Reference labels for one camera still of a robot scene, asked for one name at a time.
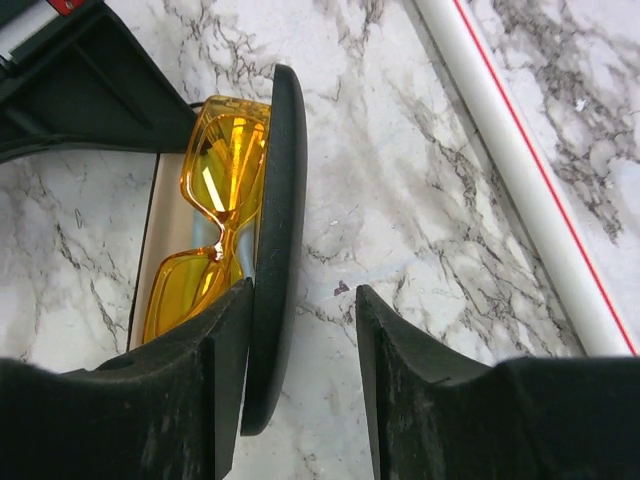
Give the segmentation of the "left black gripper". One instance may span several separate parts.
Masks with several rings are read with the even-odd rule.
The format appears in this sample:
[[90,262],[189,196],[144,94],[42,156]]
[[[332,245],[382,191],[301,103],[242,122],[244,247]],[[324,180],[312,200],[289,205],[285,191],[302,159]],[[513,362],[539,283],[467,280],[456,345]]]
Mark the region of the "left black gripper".
[[55,149],[180,153],[196,114],[119,16],[94,1],[1,63],[1,160]]

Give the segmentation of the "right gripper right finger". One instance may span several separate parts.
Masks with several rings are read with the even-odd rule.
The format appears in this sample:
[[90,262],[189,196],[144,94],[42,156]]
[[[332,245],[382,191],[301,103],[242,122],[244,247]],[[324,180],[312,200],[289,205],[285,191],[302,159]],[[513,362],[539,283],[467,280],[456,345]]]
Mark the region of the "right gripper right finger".
[[356,292],[378,479],[635,479],[639,362],[523,357],[489,367]]

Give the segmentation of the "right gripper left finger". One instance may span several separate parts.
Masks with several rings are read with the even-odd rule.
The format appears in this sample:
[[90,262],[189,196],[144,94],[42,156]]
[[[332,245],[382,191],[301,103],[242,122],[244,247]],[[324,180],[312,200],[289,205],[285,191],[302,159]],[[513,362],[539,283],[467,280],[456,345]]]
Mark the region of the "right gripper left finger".
[[253,315],[237,282],[92,371],[1,363],[5,479],[221,479],[232,468]]

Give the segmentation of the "orange plastic sunglasses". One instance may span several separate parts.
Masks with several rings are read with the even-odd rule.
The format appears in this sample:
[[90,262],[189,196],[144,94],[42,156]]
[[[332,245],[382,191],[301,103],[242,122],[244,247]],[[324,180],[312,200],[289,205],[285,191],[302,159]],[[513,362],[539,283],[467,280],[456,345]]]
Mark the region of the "orange plastic sunglasses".
[[214,95],[201,106],[180,174],[182,197],[216,238],[163,260],[143,323],[148,343],[204,311],[245,277],[237,237],[259,213],[271,107]]

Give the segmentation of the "black glasses case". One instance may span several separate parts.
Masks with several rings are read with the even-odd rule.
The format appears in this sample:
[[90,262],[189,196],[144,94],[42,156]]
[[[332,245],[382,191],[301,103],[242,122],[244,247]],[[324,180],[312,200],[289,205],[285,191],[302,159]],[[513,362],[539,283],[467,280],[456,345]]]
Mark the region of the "black glasses case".
[[[265,104],[271,107],[271,117],[262,205],[237,237],[237,252],[246,273],[238,281],[248,280],[253,285],[237,431],[243,436],[256,435],[265,428],[287,369],[307,183],[306,114],[302,89],[292,68],[276,66],[271,100]],[[142,340],[143,323],[160,263],[172,254],[202,246],[218,234],[216,226],[198,216],[181,195],[180,174],[186,151],[161,154],[156,159],[130,316],[129,344],[134,348],[146,344]]]

